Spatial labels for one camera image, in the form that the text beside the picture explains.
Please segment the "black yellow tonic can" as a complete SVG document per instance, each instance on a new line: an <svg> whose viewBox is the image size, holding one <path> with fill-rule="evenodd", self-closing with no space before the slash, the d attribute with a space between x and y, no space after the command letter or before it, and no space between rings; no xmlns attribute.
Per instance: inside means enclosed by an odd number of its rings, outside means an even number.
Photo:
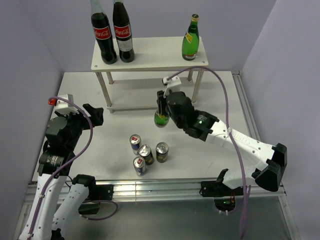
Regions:
<svg viewBox="0 0 320 240"><path fill-rule="evenodd" d="M140 157L142 157L145 160L145 164L147 166L150 166L154 163L154 157L152 154L152 149L149 145L143 144L139 149L138 149L138 154Z"/></svg>
<svg viewBox="0 0 320 240"><path fill-rule="evenodd" d="M159 142L156 147L156 160L159 163L165 163L168 159L169 146L165 142Z"/></svg>

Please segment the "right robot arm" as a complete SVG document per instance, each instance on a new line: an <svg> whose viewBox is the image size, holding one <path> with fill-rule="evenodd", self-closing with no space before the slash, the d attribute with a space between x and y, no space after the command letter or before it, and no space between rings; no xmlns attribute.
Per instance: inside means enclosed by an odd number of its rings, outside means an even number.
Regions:
<svg viewBox="0 0 320 240"><path fill-rule="evenodd" d="M160 113L170 117L188 136L239 153L250 163L245 170L223 169L214 181L201 182L203 197L242 196L243 181L258 185L269 192L277 192L287 167L287 147L281 143L271 145L228 128L218 117L196 110L182 91L157 92Z"/></svg>

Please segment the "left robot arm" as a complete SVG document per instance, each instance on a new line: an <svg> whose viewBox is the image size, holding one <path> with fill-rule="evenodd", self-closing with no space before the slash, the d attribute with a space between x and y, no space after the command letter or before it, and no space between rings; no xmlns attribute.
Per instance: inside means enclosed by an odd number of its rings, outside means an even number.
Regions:
<svg viewBox="0 0 320 240"><path fill-rule="evenodd" d="M58 205L72 163L75 147L84 130L93 131L104 122L103 108L90 104L75 106L71 101L55 104L56 117L46 127L46 141L39 157L37 186L21 240L63 240L72 217L84 203L102 202L94 176L78 174L64 201Z"/></svg>

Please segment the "blue silver energy drink can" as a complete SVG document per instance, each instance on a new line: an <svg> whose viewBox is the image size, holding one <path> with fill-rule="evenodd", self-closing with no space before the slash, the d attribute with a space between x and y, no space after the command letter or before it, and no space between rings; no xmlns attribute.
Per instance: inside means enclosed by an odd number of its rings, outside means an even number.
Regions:
<svg viewBox="0 0 320 240"><path fill-rule="evenodd" d="M141 147L142 139L138 134L133 134L129 138L129 143L132 148L132 151L135 155L138 155L139 148Z"/></svg>

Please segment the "green glass bottle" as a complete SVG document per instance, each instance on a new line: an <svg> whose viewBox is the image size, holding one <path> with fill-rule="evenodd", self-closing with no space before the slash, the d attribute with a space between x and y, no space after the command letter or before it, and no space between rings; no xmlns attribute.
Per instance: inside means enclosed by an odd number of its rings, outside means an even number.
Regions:
<svg viewBox="0 0 320 240"><path fill-rule="evenodd" d="M181 54L182 58L186 61L194 60L198 53L200 43L198 21L199 15L193 14L191 16L191 22L189 24L188 30L183 37Z"/></svg>
<svg viewBox="0 0 320 240"><path fill-rule="evenodd" d="M154 123L158 128L165 127L170 120L170 116L166 110L158 108L154 113Z"/></svg>

